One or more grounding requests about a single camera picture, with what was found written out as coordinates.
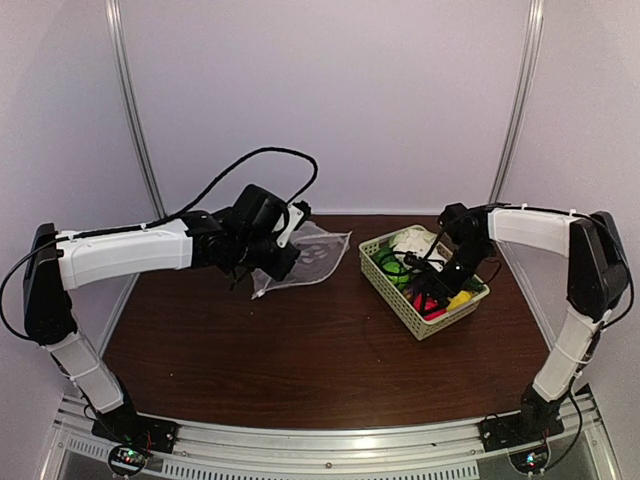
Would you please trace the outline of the red toy tomato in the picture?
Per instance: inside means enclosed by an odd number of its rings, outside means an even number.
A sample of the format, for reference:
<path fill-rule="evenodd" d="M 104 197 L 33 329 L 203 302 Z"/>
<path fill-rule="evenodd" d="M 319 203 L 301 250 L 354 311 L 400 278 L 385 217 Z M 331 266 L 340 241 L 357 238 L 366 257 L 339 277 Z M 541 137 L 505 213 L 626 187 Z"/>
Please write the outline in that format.
<path fill-rule="evenodd" d="M 427 322 L 433 321 L 447 312 L 444 307 L 430 296 L 422 294 L 414 297 L 412 305 L 418 315 Z"/>

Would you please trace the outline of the green toy cabbage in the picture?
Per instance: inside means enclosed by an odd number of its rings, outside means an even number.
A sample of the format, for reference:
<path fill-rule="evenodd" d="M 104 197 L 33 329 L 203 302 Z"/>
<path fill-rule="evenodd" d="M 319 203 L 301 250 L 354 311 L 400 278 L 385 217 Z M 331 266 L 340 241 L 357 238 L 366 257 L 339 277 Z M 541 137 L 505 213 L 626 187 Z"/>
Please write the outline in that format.
<path fill-rule="evenodd" d="M 388 261 L 380 269 L 385 277 L 400 290 L 404 289 L 410 281 L 408 270 L 398 261 Z"/>

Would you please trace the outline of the yellow toy pepper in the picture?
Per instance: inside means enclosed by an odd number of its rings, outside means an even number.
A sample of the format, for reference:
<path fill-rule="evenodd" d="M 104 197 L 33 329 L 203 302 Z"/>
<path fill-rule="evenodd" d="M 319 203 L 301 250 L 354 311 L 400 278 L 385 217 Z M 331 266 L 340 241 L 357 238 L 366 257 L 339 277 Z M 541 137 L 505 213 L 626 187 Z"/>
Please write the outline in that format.
<path fill-rule="evenodd" d="M 472 298 L 473 294 L 471 292 L 462 290 L 449 301 L 449 305 L 446 307 L 446 310 L 451 311 L 459 308 L 460 306 L 469 302 Z"/>

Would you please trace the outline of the white toy cauliflower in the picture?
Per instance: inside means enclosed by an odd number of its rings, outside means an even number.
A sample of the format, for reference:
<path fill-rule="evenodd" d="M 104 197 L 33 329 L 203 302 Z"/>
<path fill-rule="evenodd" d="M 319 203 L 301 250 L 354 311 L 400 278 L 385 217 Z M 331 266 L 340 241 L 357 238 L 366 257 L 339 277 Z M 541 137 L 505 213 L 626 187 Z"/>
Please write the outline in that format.
<path fill-rule="evenodd" d="M 403 260 L 409 252 L 416 257 L 424 257 L 433 245 L 436 235 L 422 228 L 411 227 L 394 235 L 389 240 L 389 248 L 398 260 Z"/>

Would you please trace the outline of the clear zip top bag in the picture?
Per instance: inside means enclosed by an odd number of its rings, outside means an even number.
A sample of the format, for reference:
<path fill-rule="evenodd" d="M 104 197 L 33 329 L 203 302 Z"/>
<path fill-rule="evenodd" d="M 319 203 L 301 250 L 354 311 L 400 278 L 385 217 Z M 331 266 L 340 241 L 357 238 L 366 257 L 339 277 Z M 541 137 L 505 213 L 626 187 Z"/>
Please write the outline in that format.
<path fill-rule="evenodd" d="M 283 280 L 274 280 L 262 270 L 252 273 L 252 300 L 270 291 L 306 287 L 327 280 L 349 250 L 352 232 L 330 232 L 307 220 L 290 237 L 290 244 L 300 251 L 291 271 Z"/>

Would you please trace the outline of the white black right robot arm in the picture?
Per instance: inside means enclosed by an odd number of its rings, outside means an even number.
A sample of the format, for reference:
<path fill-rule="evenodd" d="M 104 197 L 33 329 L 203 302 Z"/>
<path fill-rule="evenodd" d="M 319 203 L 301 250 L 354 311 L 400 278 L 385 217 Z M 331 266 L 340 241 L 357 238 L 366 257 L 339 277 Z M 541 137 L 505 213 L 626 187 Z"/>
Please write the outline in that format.
<path fill-rule="evenodd" d="M 512 430 L 530 442 L 544 432 L 591 361 L 603 331 L 617 322 L 613 311 L 633 280 L 612 215 L 507 203 L 467 207 L 450 204 L 438 218 L 438 238 L 454 245 L 451 257 L 436 263 L 432 253 L 409 253 L 423 299 L 445 308 L 480 264 L 499 245 L 519 245 L 562 257 L 566 262 L 566 316 L 547 360 L 521 397 Z"/>

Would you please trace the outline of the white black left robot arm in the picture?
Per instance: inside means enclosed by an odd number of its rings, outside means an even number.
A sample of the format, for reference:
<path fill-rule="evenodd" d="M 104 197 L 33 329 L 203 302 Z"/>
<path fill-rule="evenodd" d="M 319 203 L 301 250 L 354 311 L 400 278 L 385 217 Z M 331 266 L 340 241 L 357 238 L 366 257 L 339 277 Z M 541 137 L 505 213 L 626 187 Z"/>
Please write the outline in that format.
<path fill-rule="evenodd" d="M 96 417 L 123 444 L 144 424 L 117 377 L 78 326 L 70 291 L 115 277 L 217 267 L 261 270 L 282 280 L 300 256 L 291 234 L 309 217 L 305 201 L 285 202 L 254 184 L 215 213 L 188 210 L 173 220 L 113 230 L 59 232 L 41 225 L 23 280 L 24 328 L 88 399 Z"/>

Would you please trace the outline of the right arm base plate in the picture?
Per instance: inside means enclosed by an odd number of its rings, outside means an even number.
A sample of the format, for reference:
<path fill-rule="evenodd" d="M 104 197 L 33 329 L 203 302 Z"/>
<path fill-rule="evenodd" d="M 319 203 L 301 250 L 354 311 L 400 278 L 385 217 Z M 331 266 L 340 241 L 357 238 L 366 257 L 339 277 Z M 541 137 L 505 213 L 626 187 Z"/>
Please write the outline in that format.
<path fill-rule="evenodd" d="M 521 411 L 502 416 L 489 414 L 478 424 L 478 429 L 485 452 L 542 443 L 565 431 L 558 415 L 537 422 Z"/>

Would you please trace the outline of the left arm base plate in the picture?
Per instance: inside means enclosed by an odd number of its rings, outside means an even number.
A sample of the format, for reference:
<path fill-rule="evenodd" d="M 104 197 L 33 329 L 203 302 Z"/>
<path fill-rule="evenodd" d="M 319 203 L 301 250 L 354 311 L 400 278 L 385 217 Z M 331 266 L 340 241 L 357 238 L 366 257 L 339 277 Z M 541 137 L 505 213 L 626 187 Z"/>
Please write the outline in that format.
<path fill-rule="evenodd" d="M 177 439 L 178 424 L 138 414 L 124 417 L 99 415 L 93 422 L 91 433 L 147 452 L 170 454 Z"/>

